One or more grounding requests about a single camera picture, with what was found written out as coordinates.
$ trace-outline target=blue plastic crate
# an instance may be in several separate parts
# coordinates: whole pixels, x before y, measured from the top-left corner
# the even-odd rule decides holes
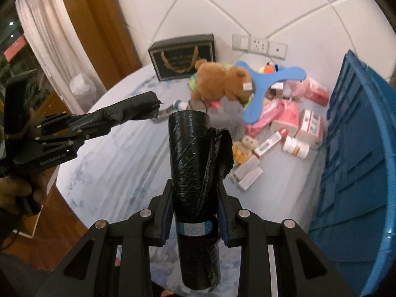
[[[309,235],[357,295],[396,259],[396,91],[349,51],[331,95],[327,156]]]

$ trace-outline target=white curtain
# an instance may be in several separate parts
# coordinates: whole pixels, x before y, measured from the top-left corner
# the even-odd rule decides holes
[[[16,8],[26,40],[56,93],[71,113],[85,113],[86,106],[83,106],[81,101],[79,103],[70,89],[70,82],[73,78],[81,74],[88,77],[89,83],[95,85],[97,100],[106,92],[106,89],[85,52],[81,51],[83,49],[79,42],[81,48],[77,50],[75,40],[78,38],[74,29],[70,33],[70,28],[73,27],[70,26],[71,23],[68,24],[67,32],[65,32],[65,21],[70,22],[70,19],[67,14],[66,17],[60,14],[65,11],[63,1],[17,0]],[[73,43],[69,40],[71,34],[76,37]]]

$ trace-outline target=black plastic wrap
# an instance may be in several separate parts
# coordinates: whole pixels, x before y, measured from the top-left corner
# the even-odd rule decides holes
[[[213,217],[213,230],[201,237],[184,236],[177,232],[181,277],[193,290],[215,289],[220,282],[220,233],[217,219]]]
[[[204,112],[184,110],[169,116],[169,144],[176,221],[213,224],[202,236],[177,233],[183,283],[214,289],[220,282],[216,188],[234,163],[232,139],[228,130],[210,128]]]
[[[110,123],[111,127],[114,127],[130,120],[157,118],[160,104],[157,95],[148,91],[87,114],[80,120],[71,123],[70,128],[76,130],[103,122]]]

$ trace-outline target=wooden door frame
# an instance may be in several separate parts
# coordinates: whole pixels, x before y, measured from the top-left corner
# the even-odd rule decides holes
[[[63,0],[77,36],[107,90],[141,62],[115,0]]]

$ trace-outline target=brown teddy bear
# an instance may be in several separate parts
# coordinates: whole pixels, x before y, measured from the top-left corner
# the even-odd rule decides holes
[[[245,68],[233,66],[227,70],[224,92],[228,100],[239,101],[242,105],[249,101],[251,89],[244,90],[244,83],[251,83],[251,76]]]
[[[220,100],[224,95],[230,101],[245,104],[249,101],[251,91],[244,91],[243,84],[251,82],[249,72],[241,67],[233,66],[228,70],[218,62],[208,62],[199,59],[195,63],[197,74],[196,89],[191,92],[191,98],[207,101]]]
[[[191,92],[191,99],[208,101],[220,100],[224,96],[227,70],[218,62],[199,59],[195,63],[197,87]]]

